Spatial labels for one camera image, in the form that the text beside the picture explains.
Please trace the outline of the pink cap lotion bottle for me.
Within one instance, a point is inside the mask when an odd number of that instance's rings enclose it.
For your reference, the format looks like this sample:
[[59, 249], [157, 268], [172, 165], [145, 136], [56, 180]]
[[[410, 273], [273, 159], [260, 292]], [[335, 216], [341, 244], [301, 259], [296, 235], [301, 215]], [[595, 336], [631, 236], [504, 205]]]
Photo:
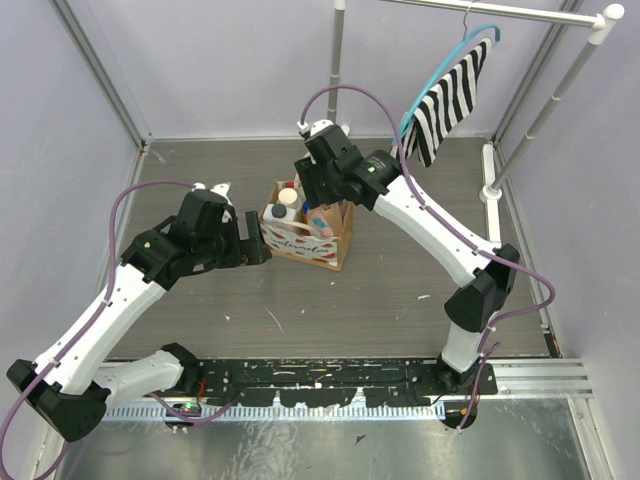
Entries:
[[347, 208], [346, 201], [339, 201], [308, 209], [304, 214], [307, 225], [305, 235], [317, 238], [339, 237], [345, 228]]

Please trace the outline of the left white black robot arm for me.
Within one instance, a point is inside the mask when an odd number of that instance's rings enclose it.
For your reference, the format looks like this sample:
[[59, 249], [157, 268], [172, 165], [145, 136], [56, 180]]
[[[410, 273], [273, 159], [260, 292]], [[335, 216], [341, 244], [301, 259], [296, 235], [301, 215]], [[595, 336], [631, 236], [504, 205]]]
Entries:
[[106, 286], [61, 338], [9, 367], [21, 401], [65, 441], [83, 439], [108, 411], [139, 397], [165, 390], [188, 396], [199, 387], [200, 361], [177, 343], [119, 367], [102, 363], [179, 280], [270, 259], [258, 213], [246, 213], [242, 238], [228, 191], [226, 183], [190, 185], [176, 214], [136, 235], [123, 253], [110, 250]]

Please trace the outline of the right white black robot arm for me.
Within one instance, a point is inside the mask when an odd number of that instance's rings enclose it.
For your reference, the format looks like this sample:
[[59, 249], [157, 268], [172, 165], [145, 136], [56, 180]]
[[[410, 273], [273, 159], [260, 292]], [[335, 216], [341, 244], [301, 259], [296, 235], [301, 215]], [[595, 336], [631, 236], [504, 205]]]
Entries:
[[363, 155], [330, 120], [298, 128], [309, 154], [294, 166], [310, 207], [342, 200], [364, 206], [407, 233], [457, 285], [444, 305], [451, 324], [437, 365], [442, 388], [462, 393], [477, 373], [488, 323], [513, 289], [509, 265], [518, 262], [519, 252], [475, 237], [433, 201], [422, 205], [425, 194], [410, 190], [399, 161], [388, 152]]

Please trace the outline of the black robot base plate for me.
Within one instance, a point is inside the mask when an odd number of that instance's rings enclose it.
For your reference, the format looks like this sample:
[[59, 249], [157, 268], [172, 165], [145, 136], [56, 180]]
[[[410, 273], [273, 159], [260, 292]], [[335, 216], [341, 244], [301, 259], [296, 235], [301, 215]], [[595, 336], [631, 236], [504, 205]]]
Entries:
[[228, 403], [246, 407], [345, 407], [358, 394], [365, 406], [377, 408], [429, 406], [433, 397], [495, 395], [493, 366], [484, 366], [461, 384], [433, 359], [216, 359], [203, 360], [188, 387], [173, 387], [161, 398], [201, 395], [210, 406]]

